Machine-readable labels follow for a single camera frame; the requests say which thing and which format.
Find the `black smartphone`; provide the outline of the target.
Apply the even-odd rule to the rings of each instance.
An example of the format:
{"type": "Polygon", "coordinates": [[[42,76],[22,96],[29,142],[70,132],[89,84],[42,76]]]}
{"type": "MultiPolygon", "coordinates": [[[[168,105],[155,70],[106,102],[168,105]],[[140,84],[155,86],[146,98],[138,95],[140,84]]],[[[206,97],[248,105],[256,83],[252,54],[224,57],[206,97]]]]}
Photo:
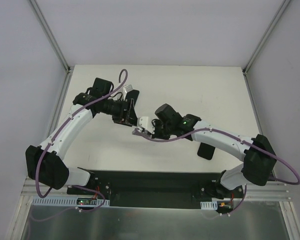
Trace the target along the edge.
{"type": "Polygon", "coordinates": [[[125,95],[125,100],[131,100],[133,102],[133,107],[136,106],[136,103],[138,101],[138,97],[139,97],[139,94],[140,94],[140,91],[139,90],[136,90],[136,89],[133,89],[133,90],[130,90],[129,92],[126,93],[125,95]]]}

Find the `black phone case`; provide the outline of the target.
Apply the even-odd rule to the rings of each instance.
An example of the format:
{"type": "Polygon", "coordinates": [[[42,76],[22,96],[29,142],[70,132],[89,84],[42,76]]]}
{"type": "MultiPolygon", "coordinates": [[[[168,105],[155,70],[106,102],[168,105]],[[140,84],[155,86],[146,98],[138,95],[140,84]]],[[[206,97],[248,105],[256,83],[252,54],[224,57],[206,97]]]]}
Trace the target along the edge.
{"type": "Polygon", "coordinates": [[[214,146],[202,142],[199,145],[197,156],[210,161],[214,156],[215,149],[216,148],[214,146]]]}

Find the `lilac phone case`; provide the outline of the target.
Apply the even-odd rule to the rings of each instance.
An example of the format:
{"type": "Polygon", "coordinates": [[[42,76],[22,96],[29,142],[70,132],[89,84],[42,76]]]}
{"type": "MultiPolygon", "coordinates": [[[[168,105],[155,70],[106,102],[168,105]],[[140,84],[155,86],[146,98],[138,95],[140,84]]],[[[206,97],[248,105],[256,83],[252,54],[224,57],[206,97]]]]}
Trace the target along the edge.
{"type": "Polygon", "coordinates": [[[151,136],[152,134],[147,132],[147,131],[144,131],[144,130],[140,130],[137,125],[136,125],[136,128],[132,131],[132,134],[133,135],[141,135],[141,134],[144,134],[146,136],[151,136]]]}

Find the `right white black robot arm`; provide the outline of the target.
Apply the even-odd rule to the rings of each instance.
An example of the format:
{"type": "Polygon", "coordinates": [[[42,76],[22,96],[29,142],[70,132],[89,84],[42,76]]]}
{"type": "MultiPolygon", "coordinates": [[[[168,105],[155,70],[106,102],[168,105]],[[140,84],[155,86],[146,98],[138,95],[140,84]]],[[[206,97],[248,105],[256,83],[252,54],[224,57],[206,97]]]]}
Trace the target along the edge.
{"type": "Polygon", "coordinates": [[[171,136],[200,143],[198,155],[211,160],[215,149],[222,150],[242,163],[220,173],[215,182],[204,187],[207,195],[224,199],[242,185],[265,186],[271,177],[276,159],[269,140],[258,134],[256,137],[241,136],[213,127],[200,117],[186,114],[181,116],[169,104],[160,106],[154,113],[152,138],[168,140],[171,136]]]}

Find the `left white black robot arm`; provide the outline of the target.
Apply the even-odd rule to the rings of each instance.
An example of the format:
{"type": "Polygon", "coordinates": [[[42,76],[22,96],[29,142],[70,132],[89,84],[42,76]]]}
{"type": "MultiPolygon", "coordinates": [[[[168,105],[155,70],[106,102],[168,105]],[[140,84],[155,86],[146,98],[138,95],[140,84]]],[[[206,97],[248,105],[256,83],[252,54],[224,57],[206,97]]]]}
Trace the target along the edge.
{"type": "Polygon", "coordinates": [[[28,177],[37,184],[59,190],[65,185],[77,185],[89,195],[95,191],[92,173],[83,168],[67,167],[66,153],[81,130],[99,113],[110,115],[115,124],[134,127],[138,122],[134,105],[139,91],[131,85],[111,92],[113,83],[101,78],[79,93],[60,126],[39,146],[30,145],[25,151],[28,177]]]}

